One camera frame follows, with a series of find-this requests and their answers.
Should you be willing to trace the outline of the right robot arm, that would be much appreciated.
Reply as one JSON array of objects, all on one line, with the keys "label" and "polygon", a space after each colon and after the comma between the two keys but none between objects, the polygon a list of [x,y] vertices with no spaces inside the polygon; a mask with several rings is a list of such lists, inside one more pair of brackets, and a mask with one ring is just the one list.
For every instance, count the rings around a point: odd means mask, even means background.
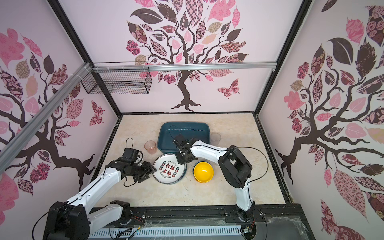
[{"label": "right robot arm", "polygon": [[219,165],[226,181],[235,190],[237,215],[244,222],[250,221],[255,209],[248,186],[253,167],[239,148],[234,145],[220,148],[194,138],[187,140],[182,135],[176,136],[173,143],[178,149],[179,164],[202,158]]}]

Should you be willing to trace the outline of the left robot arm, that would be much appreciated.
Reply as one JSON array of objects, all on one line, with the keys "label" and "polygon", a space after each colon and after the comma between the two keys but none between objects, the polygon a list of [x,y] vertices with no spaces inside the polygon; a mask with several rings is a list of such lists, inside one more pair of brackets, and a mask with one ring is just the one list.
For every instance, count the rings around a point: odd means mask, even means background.
[{"label": "left robot arm", "polygon": [[44,240],[87,240],[106,225],[122,220],[130,222],[133,213],[130,204],[112,201],[106,207],[92,211],[95,204],[125,177],[135,183],[147,180],[157,170],[149,162],[140,165],[112,161],[105,172],[86,188],[65,202],[56,202],[48,212]]}]

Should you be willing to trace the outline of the white plate red pattern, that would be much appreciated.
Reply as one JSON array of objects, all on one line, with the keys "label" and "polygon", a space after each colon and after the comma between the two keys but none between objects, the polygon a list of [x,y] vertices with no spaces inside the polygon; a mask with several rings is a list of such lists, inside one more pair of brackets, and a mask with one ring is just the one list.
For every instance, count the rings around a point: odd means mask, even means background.
[{"label": "white plate red pattern", "polygon": [[164,154],[158,157],[153,163],[153,167],[157,170],[153,173],[154,179],[166,185],[179,182],[187,171],[187,165],[179,164],[175,154]]}]

